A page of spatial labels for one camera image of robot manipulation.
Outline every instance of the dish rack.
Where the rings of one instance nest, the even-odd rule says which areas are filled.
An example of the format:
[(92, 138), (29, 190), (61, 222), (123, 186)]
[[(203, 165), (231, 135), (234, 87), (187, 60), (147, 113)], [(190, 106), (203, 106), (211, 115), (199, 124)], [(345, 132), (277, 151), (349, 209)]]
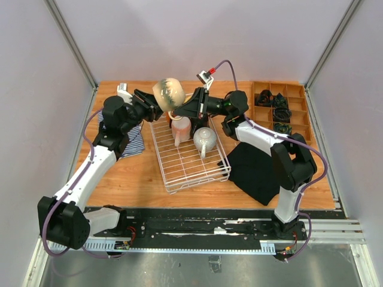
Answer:
[[(217, 134), (210, 118), (209, 126)], [(172, 129), (165, 116), (150, 123), (150, 129), (163, 182), (169, 194), (212, 181), (226, 181), (229, 178), (231, 167), (218, 134), (215, 147), (202, 159), (193, 139), (181, 142), (179, 147), (175, 147)]]

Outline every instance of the red connector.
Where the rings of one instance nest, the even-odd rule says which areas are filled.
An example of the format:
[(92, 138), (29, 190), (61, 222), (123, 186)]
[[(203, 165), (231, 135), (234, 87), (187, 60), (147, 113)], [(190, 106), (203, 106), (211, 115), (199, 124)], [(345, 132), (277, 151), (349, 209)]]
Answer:
[(214, 73), (215, 73), (215, 69), (214, 69), (214, 68), (211, 68), (211, 69), (209, 70), (209, 73), (210, 73), (210, 75), (214, 74)]

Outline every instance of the metal floor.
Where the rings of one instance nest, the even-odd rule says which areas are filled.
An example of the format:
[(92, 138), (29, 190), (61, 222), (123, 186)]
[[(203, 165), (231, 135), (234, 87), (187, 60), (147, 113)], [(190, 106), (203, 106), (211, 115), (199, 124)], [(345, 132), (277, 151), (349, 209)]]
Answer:
[(206, 254), (176, 253), (94, 259), (69, 251), (48, 260), (40, 287), (361, 286), (349, 245), (311, 245), (288, 264), (270, 255), (222, 255), (221, 266), (213, 259)]

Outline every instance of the black cloth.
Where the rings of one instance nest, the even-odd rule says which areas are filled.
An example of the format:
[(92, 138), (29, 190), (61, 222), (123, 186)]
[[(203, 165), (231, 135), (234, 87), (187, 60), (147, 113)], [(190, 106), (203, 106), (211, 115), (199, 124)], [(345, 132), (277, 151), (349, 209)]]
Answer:
[(253, 199), (268, 205), (279, 193), (271, 157), (260, 149), (241, 142), (227, 159), (232, 167), (229, 180)]

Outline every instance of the striped cloth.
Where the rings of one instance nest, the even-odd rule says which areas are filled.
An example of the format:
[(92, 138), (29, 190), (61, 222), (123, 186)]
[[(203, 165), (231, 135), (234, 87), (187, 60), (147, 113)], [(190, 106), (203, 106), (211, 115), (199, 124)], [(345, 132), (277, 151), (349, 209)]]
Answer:
[[(102, 112), (98, 113), (98, 123), (100, 123), (104, 118), (102, 117)], [(130, 142), (123, 151), (121, 158), (131, 157), (132, 155), (142, 154), (142, 151), (145, 150), (144, 140), (142, 139), (140, 126), (132, 128), (127, 133)]]

